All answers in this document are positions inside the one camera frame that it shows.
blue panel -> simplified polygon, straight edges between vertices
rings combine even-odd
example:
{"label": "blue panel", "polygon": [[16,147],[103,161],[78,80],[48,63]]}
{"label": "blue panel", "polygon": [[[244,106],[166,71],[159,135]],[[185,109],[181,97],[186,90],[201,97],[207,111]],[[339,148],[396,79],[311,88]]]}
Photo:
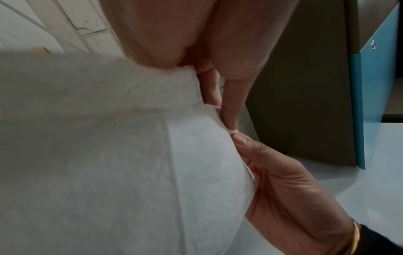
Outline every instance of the blue panel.
{"label": "blue panel", "polygon": [[356,157],[363,169],[372,155],[395,80],[398,17],[399,5],[363,49],[350,56]]}

gold bracelet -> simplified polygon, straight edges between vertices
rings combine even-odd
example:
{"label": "gold bracelet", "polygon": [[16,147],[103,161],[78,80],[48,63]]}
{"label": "gold bracelet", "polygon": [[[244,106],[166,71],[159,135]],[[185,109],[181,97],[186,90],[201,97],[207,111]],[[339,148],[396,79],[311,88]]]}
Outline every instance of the gold bracelet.
{"label": "gold bracelet", "polygon": [[355,220],[353,220],[353,222],[354,222],[354,238],[349,253],[350,255],[354,255],[354,253],[356,253],[358,242],[360,241],[360,228],[358,227],[358,224],[356,223]]}

white fabric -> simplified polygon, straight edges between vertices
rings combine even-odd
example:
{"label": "white fabric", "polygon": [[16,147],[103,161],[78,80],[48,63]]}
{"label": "white fabric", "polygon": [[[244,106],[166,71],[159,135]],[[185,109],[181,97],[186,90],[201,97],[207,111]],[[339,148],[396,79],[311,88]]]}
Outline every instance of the white fabric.
{"label": "white fabric", "polygon": [[223,254],[255,186],[191,68],[0,54],[0,254]]}

fingernail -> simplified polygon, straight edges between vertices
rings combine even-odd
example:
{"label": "fingernail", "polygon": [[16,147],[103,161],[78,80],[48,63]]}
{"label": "fingernail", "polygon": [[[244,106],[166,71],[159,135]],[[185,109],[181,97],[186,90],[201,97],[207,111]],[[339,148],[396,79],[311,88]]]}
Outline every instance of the fingernail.
{"label": "fingernail", "polygon": [[232,135],[232,140],[233,140],[235,143],[240,144],[240,145],[245,145],[245,144],[246,144],[246,139],[243,138],[243,137],[242,137],[240,134],[238,134],[238,133],[234,133],[234,134]]}

silver lock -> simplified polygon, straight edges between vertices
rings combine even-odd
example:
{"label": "silver lock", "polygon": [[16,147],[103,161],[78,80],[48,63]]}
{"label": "silver lock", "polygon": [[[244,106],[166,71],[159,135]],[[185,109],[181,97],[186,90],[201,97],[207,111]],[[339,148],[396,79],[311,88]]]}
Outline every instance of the silver lock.
{"label": "silver lock", "polygon": [[377,42],[375,40],[371,41],[371,47],[372,47],[372,50],[375,50],[375,48],[377,47]]}

